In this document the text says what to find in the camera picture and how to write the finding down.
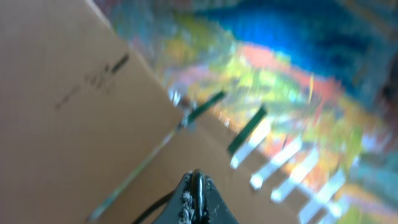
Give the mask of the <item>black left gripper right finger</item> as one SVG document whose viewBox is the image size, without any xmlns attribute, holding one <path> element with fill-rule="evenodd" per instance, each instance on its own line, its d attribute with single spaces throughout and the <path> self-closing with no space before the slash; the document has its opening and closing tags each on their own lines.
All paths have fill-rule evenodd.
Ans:
<svg viewBox="0 0 398 224">
<path fill-rule="evenodd" d="M 211 177 L 204 175 L 203 181 L 201 222 L 205 224 L 238 224 L 239 222 L 222 199 Z"/>
</svg>

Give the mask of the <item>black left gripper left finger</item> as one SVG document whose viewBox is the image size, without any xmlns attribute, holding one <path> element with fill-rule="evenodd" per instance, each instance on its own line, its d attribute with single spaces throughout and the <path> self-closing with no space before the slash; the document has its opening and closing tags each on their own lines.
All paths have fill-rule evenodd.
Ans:
<svg viewBox="0 0 398 224">
<path fill-rule="evenodd" d="M 170 200 L 153 224 L 192 224 L 195 221 L 194 199 L 190 192 L 193 172 L 184 174 Z"/>
</svg>

